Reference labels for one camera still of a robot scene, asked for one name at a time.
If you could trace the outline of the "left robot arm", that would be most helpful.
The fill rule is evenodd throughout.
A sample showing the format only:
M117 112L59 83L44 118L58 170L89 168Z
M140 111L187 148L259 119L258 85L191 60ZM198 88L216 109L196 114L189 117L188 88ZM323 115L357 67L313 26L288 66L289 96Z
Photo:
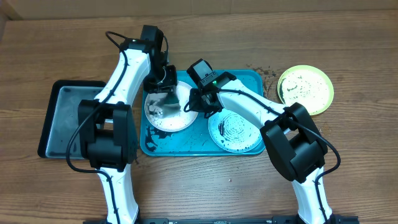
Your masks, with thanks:
M140 86L148 93L164 94L168 106L177 106L177 72L169 65L164 33L144 25L138 39L125 37L117 45L119 62L106 86L92 100L78 105L78 127L70 138L66 162L75 140L90 163L88 173L101 180L108 214L103 223L137 223L139 207L134 199L131 163L137 157L137 133L132 105Z

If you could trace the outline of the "dark green sponge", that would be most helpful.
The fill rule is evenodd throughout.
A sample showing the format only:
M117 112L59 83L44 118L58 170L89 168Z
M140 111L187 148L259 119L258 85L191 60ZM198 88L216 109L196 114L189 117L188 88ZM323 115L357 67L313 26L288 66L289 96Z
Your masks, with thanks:
M164 105L169 107L180 107L180 101L176 92L168 92L164 98Z

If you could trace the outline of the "yellow-green rimmed plate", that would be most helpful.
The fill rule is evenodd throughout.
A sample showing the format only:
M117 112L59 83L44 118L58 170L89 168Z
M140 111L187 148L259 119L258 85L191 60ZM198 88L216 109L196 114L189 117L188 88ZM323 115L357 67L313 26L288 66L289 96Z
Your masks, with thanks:
M277 93L286 106L300 103L310 115L317 115L331 106L335 92L330 78L319 68L296 65L280 76Z

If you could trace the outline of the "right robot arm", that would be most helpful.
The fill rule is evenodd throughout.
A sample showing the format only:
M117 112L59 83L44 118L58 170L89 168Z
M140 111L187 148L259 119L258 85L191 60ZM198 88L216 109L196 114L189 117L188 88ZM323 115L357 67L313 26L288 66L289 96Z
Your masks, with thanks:
M325 154L330 148L308 111L299 103L274 103L246 87L229 72L218 73L199 59L187 73L196 84L186 110L206 117L230 110L253 124L277 172L293 185L299 223L333 223L323 186Z

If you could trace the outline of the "white plate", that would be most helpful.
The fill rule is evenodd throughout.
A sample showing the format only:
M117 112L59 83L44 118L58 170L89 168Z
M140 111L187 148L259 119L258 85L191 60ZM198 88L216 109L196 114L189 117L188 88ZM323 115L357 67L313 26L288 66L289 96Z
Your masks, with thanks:
M144 113L150 124L166 132L177 132L189 127L198 116L198 112L184 112L189 101L192 87L182 81L177 82L176 96L179 105L166 105L164 99L168 93L150 93L144 101Z

